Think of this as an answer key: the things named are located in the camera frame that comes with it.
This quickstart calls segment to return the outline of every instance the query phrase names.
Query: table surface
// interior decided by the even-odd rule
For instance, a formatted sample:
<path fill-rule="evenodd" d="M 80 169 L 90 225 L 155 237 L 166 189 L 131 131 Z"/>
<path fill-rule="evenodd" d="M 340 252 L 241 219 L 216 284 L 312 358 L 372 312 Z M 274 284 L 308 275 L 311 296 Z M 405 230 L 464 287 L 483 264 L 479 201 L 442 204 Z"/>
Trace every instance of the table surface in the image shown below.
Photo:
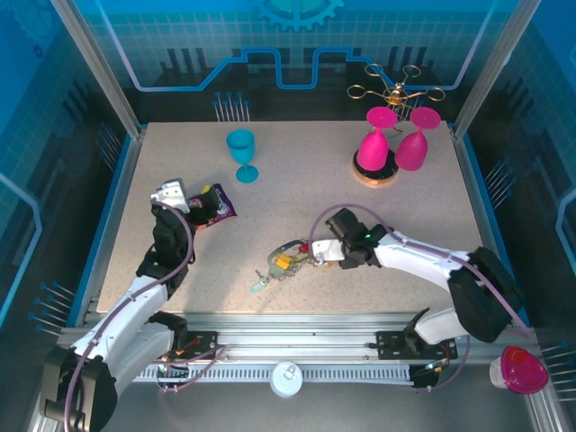
<path fill-rule="evenodd" d="M 241 184 L 226 136 L 247 127 L 256 136 L 253 161 L 260 177 Z M 396 149 L 404 131 L 389 139 Z M 352 156 L 370 127 L 365 121 L 151 123 L 97 309 L 108 311 L 128 289 L 153 242 L 149 197 L 167 179 L 181 177 L 190 195 L 220 183 L 238 217 L 196 234 L 196 263 L 163 308 L 172 312 L 395 312 L 445 307 L 439 287 L 394 269 L 341 270 L 306 265 L 295 277 L 272 281 L 260 293 L 255 270 L 292 239 L 306 239 L 312 223 L 333 204 L 360 203 L 403 234 L 440 247 L 474 250 L 481 244 L 472 206 L 445 122 L 427 131 L 428 155 L 417 172 L 400 171 L 383 189 L 370 189 L 352 171 Z M 375 221 L 356 211 L 371 228 Z M 317 239 L 333 236 L 320 224 Z"/>

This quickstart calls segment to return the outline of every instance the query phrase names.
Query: white container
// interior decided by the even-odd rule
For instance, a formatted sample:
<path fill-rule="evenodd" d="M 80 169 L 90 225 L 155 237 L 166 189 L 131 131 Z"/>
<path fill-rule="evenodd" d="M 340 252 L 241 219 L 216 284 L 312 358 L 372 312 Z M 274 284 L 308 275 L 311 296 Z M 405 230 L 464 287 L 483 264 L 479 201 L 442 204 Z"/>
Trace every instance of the white container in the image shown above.
<path fill-rule="evenodd" d="M 494 384 L 494 387 L 499 389 L 507 389 L 508 386 L 504 382 L 504 377 L 502 376 L 502 363 L 501 356 L 490 363 L 490 381 Z"/>
<path fill-rule="evenodd" d="M 302 370 L 291 362 L 282 362 L 272 371 L 270 386 L 281 398 L 290 398 L 302 387 Z"/>

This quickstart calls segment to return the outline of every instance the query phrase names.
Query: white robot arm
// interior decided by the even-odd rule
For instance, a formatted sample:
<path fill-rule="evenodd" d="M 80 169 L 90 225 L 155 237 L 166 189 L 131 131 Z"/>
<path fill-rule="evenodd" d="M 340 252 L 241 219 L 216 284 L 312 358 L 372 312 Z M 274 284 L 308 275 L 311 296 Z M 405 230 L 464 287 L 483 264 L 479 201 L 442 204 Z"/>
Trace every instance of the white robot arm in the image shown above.
<path fill-rule="evenodd" d="M 314 257 L 319 261 L 338 261 L 343 269 L 362 264 L 396 268 L 440 286 L 453 299 L 444 310 L 423 310 L 408 328 L 428 345 L 470 334 L 493 342 L 510 323 L 510 316 L 480 281 L 463 266 L 469 263 L 486 275 L 515 311 L 522 297 L 507 270 L 488 249 L 474 252 L 453 251 L 408 238 L 398 231 L 386 232 L 382 225 L 372 230 L 348 209 L 327 220 L 337 236 L 315 241 Z"/>
<path fill-rule="evenodd" d="M 186 228 L 193 239 L 197 225 L 217 216 L 220 198 L 214 194 L 211 189 L 198 195 L 196 201 L 202 205 L 190 208 L 184 185 L 176 179 L 165 182 L 151 195 L 156 217 L 154 244 L 128 291 L 100 322 L 70 349 L 55 346 L 50 351 L 40 390 L 42 415 L 58 421 L 69 417 L 69 430 L 102 430 L 122 392 L 146 366 L 161 356 L 175 358 L 183 351 L 198 354 L 198 346 L 187 348 L 191 335 L 186 320 L 158 309 L 178 289 L 188 273 L 188 264 L 194 262 Z M 161 204 L 169 205 L 171 211 Z M 203 354 L 215 347 L 215 340 L 201 343 Z M 76 371 L 79 376 L 74 382 L 71 377 Z M 70 389 L 73 397 L 67 416 Z"/>

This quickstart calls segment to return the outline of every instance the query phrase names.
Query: glass panel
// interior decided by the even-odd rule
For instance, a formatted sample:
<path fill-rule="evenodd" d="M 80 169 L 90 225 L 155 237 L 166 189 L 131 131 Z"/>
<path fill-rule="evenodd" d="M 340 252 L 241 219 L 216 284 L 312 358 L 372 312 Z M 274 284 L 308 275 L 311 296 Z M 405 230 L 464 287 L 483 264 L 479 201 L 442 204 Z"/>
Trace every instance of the glass panel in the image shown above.
<path fill-rule="evenodd" d="M 501 251 L 550 346 L 576 345 L 574 20 L 572 0 L 540 4 L 469 129 Z"/>
<path fill-rule="evenodd" d="M 26 430 L 125 132 L 50 2 L 0 2 L 0 59 L 0 430 Z"/>
<path fill-rule="evenodd" d="M 419 67 L 408 93 L 440 86 L 447 98 L 433 105 L 452 121 L 516 2 L 77 4 L 142 122 L 362 119 L 383 104 L 373 94 L 347 96 L 353 84 L 383 91 L 365 73 L 369 63 L 382 65 L 389 84 L 403 79 L 406 65 Z"/>

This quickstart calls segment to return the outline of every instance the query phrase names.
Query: wooden coaster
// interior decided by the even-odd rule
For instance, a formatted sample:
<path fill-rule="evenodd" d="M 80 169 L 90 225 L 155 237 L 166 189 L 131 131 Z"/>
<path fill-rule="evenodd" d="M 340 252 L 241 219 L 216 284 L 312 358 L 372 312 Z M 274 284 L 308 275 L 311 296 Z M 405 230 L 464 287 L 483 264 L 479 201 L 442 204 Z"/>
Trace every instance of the wooden coaster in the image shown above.
<path fill-rule="evenodd" d="M 390 185 L 394 181 L 394 179 L 398 176 L 398 171 L 396 171 L 394 175 L 390 177 L 374 180 L 373 178 L 366 177 L 360 171 L 358 171 L 354 162 L 352 163 L 352 170 L 354 171 L 356 178 L 360 180 L 360 182 L 362 182 L 364 186 L 372 187 L 373 189 L 378 189 Z"/>

